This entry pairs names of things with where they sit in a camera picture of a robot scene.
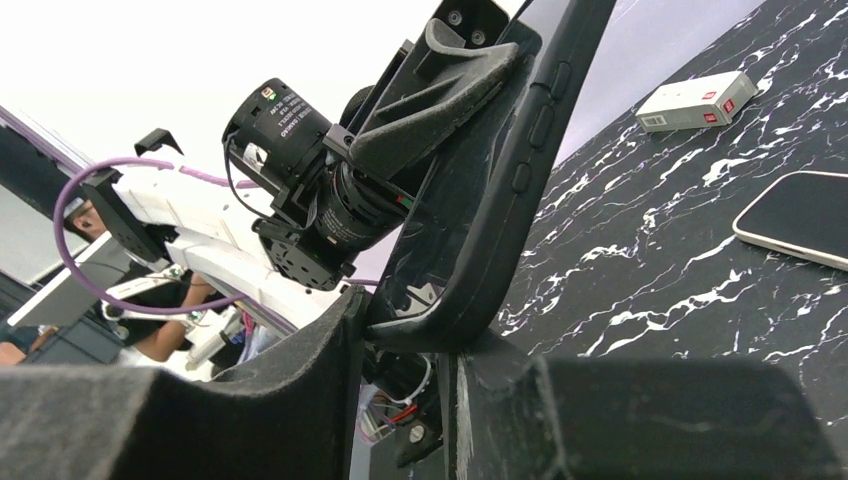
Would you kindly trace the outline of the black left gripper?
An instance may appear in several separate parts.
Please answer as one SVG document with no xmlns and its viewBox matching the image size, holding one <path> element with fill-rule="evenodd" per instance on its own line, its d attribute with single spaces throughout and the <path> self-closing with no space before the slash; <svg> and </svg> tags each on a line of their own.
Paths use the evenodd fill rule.
<svg viewBox="0 0 848 480">
<path fill-rule="evenodd" d="M 247 96 L 224 129 L 224 162 L 271 195 L 253 230 L 281 275 L 332 290 L 406 219 L 434 152 L 509 77 L 508 21 L 492 1 L 442 2 L 337 121 L 278 78 Z"/>
</svg>

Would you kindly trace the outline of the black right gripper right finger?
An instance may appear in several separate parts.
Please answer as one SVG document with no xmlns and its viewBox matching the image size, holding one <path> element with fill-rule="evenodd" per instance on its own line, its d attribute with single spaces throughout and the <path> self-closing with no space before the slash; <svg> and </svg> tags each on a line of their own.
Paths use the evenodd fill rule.
<svg viewBox="0 0 848 480">
<path fill-rule="evenodd" d="M 527 356 L 486 334 L 439 362 L 451 479 L 843 479 L 781 369 Z"/>
</svg>

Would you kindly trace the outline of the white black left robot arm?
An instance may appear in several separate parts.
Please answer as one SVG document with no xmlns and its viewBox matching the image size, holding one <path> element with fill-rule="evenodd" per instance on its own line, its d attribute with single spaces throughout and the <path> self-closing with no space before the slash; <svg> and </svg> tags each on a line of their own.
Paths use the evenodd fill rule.
<svg viewBox="0 0 848 480">
<path fill-rule="evenodd" d="M 84 183 L 134 255 L 203 274 L 268 327 L 303 327 L 352 282 L 357 256 L 404 222 L 434 153 L 509 78 L 518 48 L 492 1 L 444 1 L 341 120 L 262 82 L 222 134 L 230 177 L 140 158 Z"/>
</svg>

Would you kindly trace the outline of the black phone case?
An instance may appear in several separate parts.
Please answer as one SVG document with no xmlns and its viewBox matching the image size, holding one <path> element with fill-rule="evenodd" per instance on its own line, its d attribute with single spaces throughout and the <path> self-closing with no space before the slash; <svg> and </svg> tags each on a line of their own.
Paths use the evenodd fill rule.
<svg viewBox="0 0 848 480">
<path fill-rule="evenodd" d="M 611 1 L 529 1 L 499 38 L 498 92 L 436 151 L 367 312 L 368 342 L 454 352 L 509 289 Z"/>
</svg>

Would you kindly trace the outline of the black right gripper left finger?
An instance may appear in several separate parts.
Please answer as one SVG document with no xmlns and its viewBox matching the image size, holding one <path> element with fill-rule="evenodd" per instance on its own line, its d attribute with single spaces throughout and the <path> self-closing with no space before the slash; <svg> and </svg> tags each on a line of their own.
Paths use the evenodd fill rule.
<svg viewBox="0 0 848 480">
<path fill-rule="evenodd" d="M 158 368 L 1 372 L 5 479 L 345 479 L 366 292 L 215 382 Z"/>
</svg>

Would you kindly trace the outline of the black screen smartphone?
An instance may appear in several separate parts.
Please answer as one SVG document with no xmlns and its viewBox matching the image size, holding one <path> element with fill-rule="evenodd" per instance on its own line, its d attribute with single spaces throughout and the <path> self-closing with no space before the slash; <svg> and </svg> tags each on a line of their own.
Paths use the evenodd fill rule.
<svg viewBox="0 0 848 480">
<path fill-rule="evenodd" d="M 847 175 L 783 175 L 737 215 L 732 229 L 748 244 L 845 271 Z"/>
</svg>

